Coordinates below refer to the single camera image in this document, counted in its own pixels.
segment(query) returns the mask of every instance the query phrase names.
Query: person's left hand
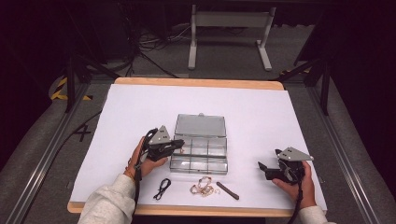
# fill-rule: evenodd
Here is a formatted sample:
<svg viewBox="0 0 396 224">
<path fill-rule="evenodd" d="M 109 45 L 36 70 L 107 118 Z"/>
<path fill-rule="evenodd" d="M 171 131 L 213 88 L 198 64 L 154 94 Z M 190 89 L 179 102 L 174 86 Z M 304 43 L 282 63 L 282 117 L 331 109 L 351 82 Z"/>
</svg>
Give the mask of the person's left hand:
<svg viewBox="0 0 396 224">
<path fill-rule="evenodd" d="M 139 145 L 137 145 L 137 147 L 134 149 L 134 154 L 132 155 L 131 158 L 131 162 L 128 164 L 127 170 L 131 173 L 132 176 L 134 176 L 134 166 L 136 165 L 136 162 L 138 160 L 139 157 L 139 152 L 140 149 L 142 147 L 143 141 L 144 141 L 145 137 L 142 137 L 140 139 Z M 150 159 L 145 159 L 142 163 L 141 171 L 142 171 L 142 177 L 145 175 L 148 175 L 154 168 L 162 166 L 164 163 L 166 163 L 168 161 L 168 158 L 162 158 L 158 161 L 152 161 Z"/>
</svg>

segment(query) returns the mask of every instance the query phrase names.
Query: metal box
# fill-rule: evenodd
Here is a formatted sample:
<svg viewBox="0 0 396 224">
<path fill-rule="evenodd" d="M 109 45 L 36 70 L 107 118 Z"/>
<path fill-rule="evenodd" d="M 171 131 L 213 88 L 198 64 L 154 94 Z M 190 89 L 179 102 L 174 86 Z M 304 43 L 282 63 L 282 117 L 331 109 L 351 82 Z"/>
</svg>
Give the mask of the metal box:
<svg viewBox="0 0 396 224">
<path fill-rule="evenodd" d="M 172 154 L 171 172 L 227 175 L 224 117 L 178 115 L 175 139 L 183 139 L 185 144 Z"/>
</svg>

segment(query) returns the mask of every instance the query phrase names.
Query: hand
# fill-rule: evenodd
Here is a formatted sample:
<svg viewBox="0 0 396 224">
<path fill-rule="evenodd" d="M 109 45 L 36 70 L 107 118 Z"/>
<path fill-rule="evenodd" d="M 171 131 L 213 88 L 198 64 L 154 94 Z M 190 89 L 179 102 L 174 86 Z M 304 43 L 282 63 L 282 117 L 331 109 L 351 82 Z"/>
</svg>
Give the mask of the hand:
<svg viewBox="0 0 396 224">
<path fill-rule="evenodd" d="M 300 204 L 300 209 L 317 205 L 315 201 L 315 186 L 312 181 L 311 166 L 306 161 L 302 161 L 305 176 L 303 177 L 302 190 L 303 190 L 303 200 Z M 286 191 L 291 199 L 296 202 L 298 197 L 298 185 L 290 185 L 283 182 L 280 179 L 273 179 L 274 184 Z"/>
<path fill-rule="evenodd" d="M 134 154 L 132 155 L 131 158 L 131 162 L 128 165 L 127 170 L 134 176 L 134 166 L 136 165 L 136 162 L 138 160 L 139 157 L 139 152 L 140 149 L 142 148 L 142 144 L 144 141 L 145 137 L 142 137 L 140 139 L 139 145 L 137 145 L 137 147 L 134 149 Z M 142 166 L 140 167 L 141 171 L 142 171 L 142 177 L 145 175 L 148 175 L 154 168 L 162 166 L 164 163 L 166 163 L 168 161 L 168 158 L 162 158 L 158 161 L 152 161 L 150 159 L 146 159 L 143 161 Z"/>
</svg>

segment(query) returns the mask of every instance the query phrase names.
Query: gray carpet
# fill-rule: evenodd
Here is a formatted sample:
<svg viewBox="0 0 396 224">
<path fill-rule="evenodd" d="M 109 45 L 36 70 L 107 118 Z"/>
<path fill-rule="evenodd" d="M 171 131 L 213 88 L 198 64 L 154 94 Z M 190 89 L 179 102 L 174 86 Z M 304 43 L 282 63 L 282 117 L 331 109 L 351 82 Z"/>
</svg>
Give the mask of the gray carpet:
<svg viewBox="0 0 396 224">
<path fill-rule="evenodd" d="M 302 26 L 275 27 L 271 30 L 266 47 L 273 66 L 271 72 L 264 71 L 259 52 L 255 48 L 254 41 L 260 39 L 258 36 L 261 35 L 261 31 L 256 29 L 247 29 L 238 35 L 220 29 L 201 32 L 198 36 L 196 69 L 193 71 L 187 68 L 190 50 L 188 39 L 182 39 L 164 49 L 152 50 L 146 54 L 166 70 L 182 76 L 188 75 L 191 78 L 264 80 L 277 77 L 280 71 L 293 67 L 292 64 L 311 30 L 312 27 Z M 135 59 L 134 76 L 150 77 L 160 74 L 163 72 L 151 63 L 142 58 Z M 100 84 L 99 81 L 91 84 L 86 94 L 92 95 L 93 100 L 81 102 L 76 115 L 67 127 L 66 135 L 101 109 L 108 87 L 109 84 Z M 285 83 L 285 88 L 290 93 L 310 153 L 316 158 L 314 164 L 318 175 L 324 180 L 321 187 L 329 209 L 327 218 L 337 223 L 364 223 L 361 210 L 335 157 L 332 140 L 322 123 L 319 112 L 315 109 L 315 102 L 309 97 L 307 88 L 302 83 Z M 6 222 L 30 174 L 49 144 L 64 109 L 65 101 L 53 101 L 52 106 L 25 135 L 1 172 L 0 223 Z M 329 113 L 334 128 L 346 149 L 346 154 L 359 174 L 367 198 L 377 212 L 381 223 L 396 223 L 395 201 L 371 163 L 333 84 L 329 97 Z M 74 134 L 62 147 L 31 206 L 25 223 L 76 223 L 78 221 L 78 215 L 68 213 L 66 206 L 72 191 L 72 183 L 76 179 L 78 169 L 88 150 L 98 119 L 99 117 L 96 117 L 88 122 L 88 131 L 92 133 L 85 135 L 83 141 L 80 142 L 80 135 Z M 217 221 L 197 220 L 201 223 L 216 223 Z M 265 223 L 287 223 L 288 220 L 288 218 L 267 218 Z M 148 221 L 163 223 L 156 217 L 136 219 L 138 223 Z M 180 219 L 168 221 L 177 223 Z M 193 223 L 186 219 L 181 219 L 181 221 Z M 226 223 L 263 223 L 262 221 L 261 219 L 225 220 Z"/>
</svg>

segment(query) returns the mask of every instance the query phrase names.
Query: dark background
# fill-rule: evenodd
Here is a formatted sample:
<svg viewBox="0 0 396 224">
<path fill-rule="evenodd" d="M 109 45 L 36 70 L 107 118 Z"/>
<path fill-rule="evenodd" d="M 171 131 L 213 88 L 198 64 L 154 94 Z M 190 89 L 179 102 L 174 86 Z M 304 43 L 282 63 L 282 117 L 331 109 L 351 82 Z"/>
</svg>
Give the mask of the dark background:
<svg viewBox="0 0 396 224">
<path fill-rule="evenodd" d="M 128 12 L 120 11 L 116 4 L 43 5 L 26 0 L 0 4 L 0 169 L 50 106 L 50 85 L 63 73 L 72 53 L 100 63 L 133 58 L 138 49 L 127 40 L 128 36 L 137 39 L 139 28 L 146 27 L 165 37 L 173 25 L 189 22 L 191 13 L 190 6 L 137 6 L 129 11 L 135 21 L 129 24 L 134 29 L 128 33 L 124 20 Z M 278 7 L 273 25 L 316 24 L 323 9 Z M 332 79 L 373 163 L 395 196 L 392 182 L 396 171 L 391 166 L 396 161 L 396 97 L 391 66 L 395 62 L 396 36 L 391 27 L 395 24 L 391 9 L 391 5 L 377 1 L 359 1 L 333 11 L 330 15 L 336 15 L 336 19 L 322 23 L 322 27 L 318 24 L 302 59 L 332 52 Z"/>
</svg>

